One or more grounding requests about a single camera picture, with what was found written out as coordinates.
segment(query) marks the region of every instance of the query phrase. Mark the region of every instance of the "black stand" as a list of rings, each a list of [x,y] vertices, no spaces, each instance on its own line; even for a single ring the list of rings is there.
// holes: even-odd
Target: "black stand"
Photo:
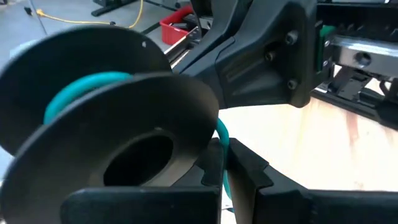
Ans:
[[[137,0],[93,0],[93,1],[103,6],[101,9],[97,9],[91,12],[92,16],[98,17],[102,14],[113,11],[115,9],[119,9],[120,7],[123,7]]]

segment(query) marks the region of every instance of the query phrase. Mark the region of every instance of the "yellow cable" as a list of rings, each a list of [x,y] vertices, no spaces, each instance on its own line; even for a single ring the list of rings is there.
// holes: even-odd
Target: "yellow cable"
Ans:
[[[139,12],[138,12],[138,16],[137,16],[136,21],[131,26],[128,26],[126,28],[132,29],[134,26],[137,25],[137,23],[139,22],[139,19],[141,18],[141,14],[142,14],[142,9],[143,8],[144,8],[144,0],[141,0],[141,5],[140,5],[140,8],[139,8]],[[66,20],[66,19],[61,19],[61,18],[57,18],[57,17],[49,16],[49,15],[45,14],[42,9],[37,9],[36,10],[36,14],[38,16],[41,16],[41,17],[47,17],[49,19],[53,19],[53,20],[61,21],[61,22],[67,22],[67,23],[71,23],[71,24],[105,24],[105,25],[109,25],[108,22],[70,21],[70,20]]]

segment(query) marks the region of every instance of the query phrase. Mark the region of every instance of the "wooden floor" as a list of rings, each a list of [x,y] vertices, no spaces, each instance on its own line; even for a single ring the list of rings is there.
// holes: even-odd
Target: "wooden floor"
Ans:
[[[220,111],[238,138],[309,189],[398,191],[398,132],[312,99]]]

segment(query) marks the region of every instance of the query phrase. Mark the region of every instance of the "red bin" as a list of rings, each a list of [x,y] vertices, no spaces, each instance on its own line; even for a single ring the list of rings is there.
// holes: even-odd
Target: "red bin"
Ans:
[[[180,23],[185,16],[192,13],[193,9],[191,5],[188,5],[160,21],[160,25],[162,26],[162,41],[165,44],[173,45],[188,34],[188,31],[172,27],[170,24]]]

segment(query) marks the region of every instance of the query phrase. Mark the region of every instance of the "concrete floor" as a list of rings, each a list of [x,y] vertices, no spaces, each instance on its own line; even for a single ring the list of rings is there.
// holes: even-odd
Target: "concrete floor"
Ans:
[[[93,17],[91,11],[101,6],[93,3],[92,0],[33,0],[37,9],[42,9],[44,13],[62,19],[74,21],[114,21],[119,26],[129,26],[136,20],[139,12],[140,2],[134,2],[115,11],[104,14],[100,17]],[[40,40],[48,35],[54,34],[76,24],[54,21],[41,18],[45,32],[35,16],[28,16],[24,6],[29,6],[27,0],[10,0],[8,6],[0,6],[0,70],[9,60],[11,49],[28,42],[30,40]],[[144,3],[141,19],[133,28],[142,32],[159,22],[161,19],[173,13],[168,9]],[[157,28],[148,36],[165,51],[170,46],[161,41],[161,28]],[[10,164],[12,157],[0,147],[0,179]]]

